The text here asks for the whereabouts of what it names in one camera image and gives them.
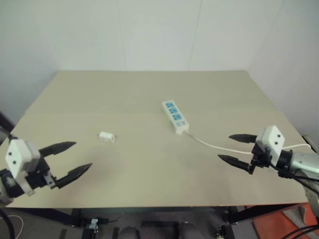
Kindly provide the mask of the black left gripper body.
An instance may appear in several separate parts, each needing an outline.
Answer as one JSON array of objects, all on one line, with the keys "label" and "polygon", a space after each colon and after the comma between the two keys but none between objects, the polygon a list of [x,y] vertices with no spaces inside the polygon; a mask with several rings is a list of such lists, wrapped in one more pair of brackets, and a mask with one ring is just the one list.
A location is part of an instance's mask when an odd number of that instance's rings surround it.
[{"label": "black left gripper body", "polygon": [[45,186],[51,189],[56,187],[55,177],[50,172],[50,167],[46,160],[41,157],[34,171],[28,172],[26,180],[31,189],[42,188]]}]

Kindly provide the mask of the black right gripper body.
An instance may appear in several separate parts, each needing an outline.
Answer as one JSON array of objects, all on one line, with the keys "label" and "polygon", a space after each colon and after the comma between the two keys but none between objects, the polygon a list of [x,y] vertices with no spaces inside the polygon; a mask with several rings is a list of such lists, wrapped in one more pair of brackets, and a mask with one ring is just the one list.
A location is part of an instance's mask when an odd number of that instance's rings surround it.
[{"label": "black right gripper body", "polygon": [[253,174],[256,167],[269,168],[272,157],[268,148],[266,148],[266,151],[263,151],[258,144],[255,144],[252,149],[252,154],[253,157],[248,169],[249,174]]}]

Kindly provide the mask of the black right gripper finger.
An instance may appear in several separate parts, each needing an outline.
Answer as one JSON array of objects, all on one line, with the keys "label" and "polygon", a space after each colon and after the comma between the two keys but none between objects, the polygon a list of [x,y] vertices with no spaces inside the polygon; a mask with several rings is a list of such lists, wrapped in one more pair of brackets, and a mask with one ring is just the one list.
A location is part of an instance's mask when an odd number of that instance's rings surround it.
[{"label": "black right gripper finger", "polygon": [[257,136],[252,134],[233,134],[229,138],[242,143],[255,143]]},{"label": "black right gripper finger", "polygon": [[232,157],[232,156],[229,156],[229,155],[222,155],[222,154],[219,154],[218,157],[223,160],[224,162],[226,162],[227,164],[233,166],[233,167],[236,167],[236,168],[239,168],[239,169],[242,169],[248,173],[251,172],[250,170],[250,164],[244,162],[244,161],[240,161],[238,158],[235,158],[235,157]]}]

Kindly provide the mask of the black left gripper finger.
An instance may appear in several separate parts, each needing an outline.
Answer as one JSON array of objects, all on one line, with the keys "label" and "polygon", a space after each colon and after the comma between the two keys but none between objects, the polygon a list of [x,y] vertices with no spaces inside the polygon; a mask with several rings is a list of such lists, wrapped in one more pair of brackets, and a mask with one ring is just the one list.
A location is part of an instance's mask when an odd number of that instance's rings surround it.
[{"label": "black left gripper finger", "polygon": [[45,148],[42,148],[39,150],[39,153],[41,154],[42,157],[47,157],[50,155],[56,155],[61,152],[66,151],[70,147],[74,146],[76,142],[74,141],[65,141],[61,143],[56,143],[50,146],[47,146]]},{"label": "black left gripper finger", "polygon": [[51,188],[61,189],[67,186],[68,184],[80,178],[91,166],[92,166],[92,163],[88,163],[69,171],[66,176],[60,179],[55,179],[54,180],[55,185],[52,186]]}]

